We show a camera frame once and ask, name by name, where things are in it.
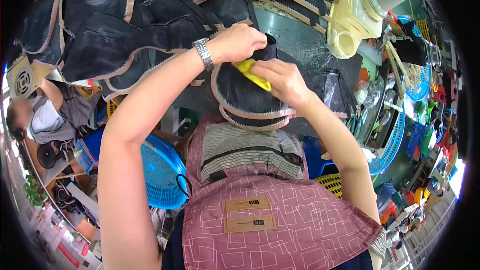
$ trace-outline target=red sign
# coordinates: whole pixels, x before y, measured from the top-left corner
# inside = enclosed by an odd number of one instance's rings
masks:
[[[87,243],[87,242],[83,243],[83,248],[81,249],[81,255],[82,255],[82,256],[84,256],[84,257],[87,256],[88,246],[89,246],[89,245],[90,245],[90,244]]]
[[[80,262],[67,250],[65,245],[61,242],[58,244],[58,249],[63,253],[63,255],[67,258],[67,260],[75,267],[78,268],[80,266]]]

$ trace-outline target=black zipper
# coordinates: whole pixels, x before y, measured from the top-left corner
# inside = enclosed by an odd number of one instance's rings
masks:
[[[268,146],[251,146],[251,147],[243,147],[243,148],[237,148],[233,150],[226,151],[224,153],[217,154],[209,159],[206,159],[203,164],[200,167],[200,171],[203,170],[203,168],[212,162],[215,159],[224,157],[226,155],[229,155],[231,153],[239,153],[239,152],[244,152],[244,151],[253,151],[253,150],[260,150],[260,151],[267,151],[267,152],[273,152],[277,154],[278,156],[281,156],[285,161],[289,162],[290,164],[293,164],[295,166],[300,166],[301,170],[304,170],[303,167],[303,162],[302,162],[302,157],[295,154],[295,153],[288,153],[288,152],[281,152],[275,148],[268,147]]]

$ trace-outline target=wrist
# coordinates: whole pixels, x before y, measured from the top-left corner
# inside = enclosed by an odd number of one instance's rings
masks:
[[[315,94],[315,92],[309,90],[308,95],[305,97],[303,103],[296,108],[303,116],[307,117],[310,111],[317,110],[319,105],[323,105],[323,102]]]
[[[212,62],[214,65],[219,65],[221,63],[224,63],[223,57],[221,54],[221,49],[219,49],[219,46],[217,45],[214,39],[207,41],[205,45],[207,46],[210,57],[212,57]]]

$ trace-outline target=ventilation fan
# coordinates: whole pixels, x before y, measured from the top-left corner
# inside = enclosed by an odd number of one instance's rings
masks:
[[[30,64],[26,55],[17,58],[8,69],[7,81],[10,96],[28,97],[42,84],[42,79],[53,69],[43,64]]]

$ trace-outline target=fan grille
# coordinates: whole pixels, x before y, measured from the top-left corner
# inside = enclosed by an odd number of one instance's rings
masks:
[[[33,85],[33,72],[29,67],[23,67],[17,72],[14,81],[15,94],[17,96],[30,94]]]

